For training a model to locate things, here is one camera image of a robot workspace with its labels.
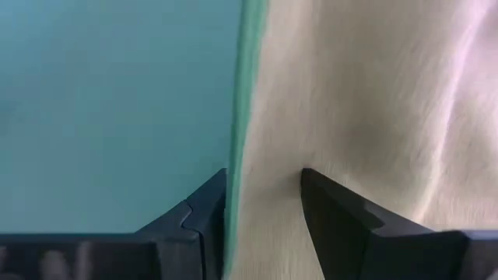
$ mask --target white fabric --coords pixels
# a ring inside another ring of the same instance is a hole
[[[493,0],[270,0],[231,279],[322,279],[313,167],[434,229],[498,228]]]

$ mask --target teal panel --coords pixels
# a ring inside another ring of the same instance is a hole
[[[0,232],[126,233],[225,167],[240,0],[0,2]]]

